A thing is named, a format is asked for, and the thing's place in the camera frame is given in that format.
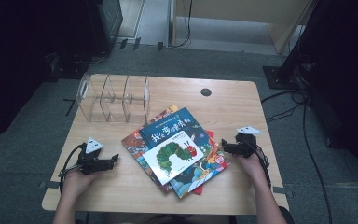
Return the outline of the dark stand base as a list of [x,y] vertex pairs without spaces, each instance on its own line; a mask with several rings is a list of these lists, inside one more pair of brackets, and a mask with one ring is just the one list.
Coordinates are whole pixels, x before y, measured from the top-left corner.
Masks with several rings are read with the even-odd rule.
[[89,68],[87,64],[64,59],[57,53],[50,53],[45,60],[51,68],[49,82],[56,82],[59,79],[81,79]]

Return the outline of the clear acrylic book rack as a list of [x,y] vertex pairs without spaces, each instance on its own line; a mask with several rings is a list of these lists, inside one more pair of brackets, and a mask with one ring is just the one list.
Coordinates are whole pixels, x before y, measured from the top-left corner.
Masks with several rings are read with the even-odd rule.
[[85,74],[76,101],[89,122],[147,122],[150,92],[148,77]]

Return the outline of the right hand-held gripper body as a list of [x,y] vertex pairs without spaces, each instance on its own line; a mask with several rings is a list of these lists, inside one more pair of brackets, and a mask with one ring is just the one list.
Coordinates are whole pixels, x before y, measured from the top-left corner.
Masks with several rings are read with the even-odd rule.
[[233,154],[249,158],[257,149],[256,135],[262,132],[252,126],[238,128],[237,132]]

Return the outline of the grey tape strip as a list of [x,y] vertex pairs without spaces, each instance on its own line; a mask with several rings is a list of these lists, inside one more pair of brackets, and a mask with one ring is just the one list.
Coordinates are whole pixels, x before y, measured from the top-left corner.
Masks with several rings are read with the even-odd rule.
[[60,182],[48,181],[48,182],[40,182],[40,189],[58,189],[60,187]]
[[274,193],[284,194],[287,198],[290,198],[290,199],[295,198],[295,194],[290,189],[286,189],[284,187],[273,186],[272,190]]

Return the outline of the white caterpillar picture book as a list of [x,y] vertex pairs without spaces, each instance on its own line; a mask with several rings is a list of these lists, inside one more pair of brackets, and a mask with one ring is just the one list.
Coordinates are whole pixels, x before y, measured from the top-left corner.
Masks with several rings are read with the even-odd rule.
[[144,159],[159,183],[165,185],[203,156],[203,151],[186,135],[167,139],[147,151]]

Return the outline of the black equipment cabinet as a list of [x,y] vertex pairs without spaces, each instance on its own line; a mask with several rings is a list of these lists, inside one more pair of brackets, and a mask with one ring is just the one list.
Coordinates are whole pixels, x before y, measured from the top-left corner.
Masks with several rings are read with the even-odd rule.
[[119,0],[86,0],[92,39],[98,53],[113,47],[123,16]]

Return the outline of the black metal stand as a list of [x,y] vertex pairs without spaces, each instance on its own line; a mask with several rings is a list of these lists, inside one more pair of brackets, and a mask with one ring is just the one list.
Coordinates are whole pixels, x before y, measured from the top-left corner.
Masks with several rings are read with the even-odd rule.
[[305,25],[303,33],[298,38],[293,50],[280,67],[264,66],[263,72],[268,86],[275,90],[299,90],[295,69],[302,63],[308,63],[315,55],[317,43],[318,20],[323,14],[325,0],[316,0],[314,8]]

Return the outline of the person's right hand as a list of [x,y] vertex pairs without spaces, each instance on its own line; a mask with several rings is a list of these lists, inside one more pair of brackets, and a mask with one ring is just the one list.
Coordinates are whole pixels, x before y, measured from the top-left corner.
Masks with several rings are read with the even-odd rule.
[[235,156],[235,159],[240,163],[244,172],[251,178],[254,183],[267,180],[260,160],[255,154],[248,158]]

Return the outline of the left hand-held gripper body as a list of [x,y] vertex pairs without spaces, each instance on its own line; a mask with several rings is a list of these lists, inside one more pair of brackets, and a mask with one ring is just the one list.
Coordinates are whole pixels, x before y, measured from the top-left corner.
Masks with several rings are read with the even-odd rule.
[[93,139],[88,138],[88,141],[81,146],[81,152],[78,155],[77,164],[83,174],[89,175],[95,172],[111,170],[108,168],[108,163],[111,159],[99,159],[103,145]]

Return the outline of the beige wooden furniture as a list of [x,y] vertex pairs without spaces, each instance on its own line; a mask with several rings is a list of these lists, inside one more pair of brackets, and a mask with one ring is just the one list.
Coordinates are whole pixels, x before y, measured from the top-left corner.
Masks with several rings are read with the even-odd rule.
[[282,53],[316,0],[170,0],[169,38],[176,43],[177,17],[261,22],[277,53]]

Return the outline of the dark blue monster picture book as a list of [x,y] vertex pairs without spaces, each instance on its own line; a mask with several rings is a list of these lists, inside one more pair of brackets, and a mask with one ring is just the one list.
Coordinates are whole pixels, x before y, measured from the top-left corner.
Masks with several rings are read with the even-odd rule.
[[213,146],[209,144],[209,135],[185,107],[143,128],[140,135],[149,150],[167,139],[187,135],[203,151],[204,156],[199,161],[169,182],[178,198],[183,198],[230,165],[218,145],[215,142]]

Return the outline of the person's left hand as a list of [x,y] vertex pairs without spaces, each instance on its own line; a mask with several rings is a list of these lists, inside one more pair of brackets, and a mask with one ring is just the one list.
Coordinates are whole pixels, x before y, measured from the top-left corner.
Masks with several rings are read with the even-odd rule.
[[75,202],[98,176],[98,173],[84,175],[78,169],[68,172],[63,182],[62,197]]

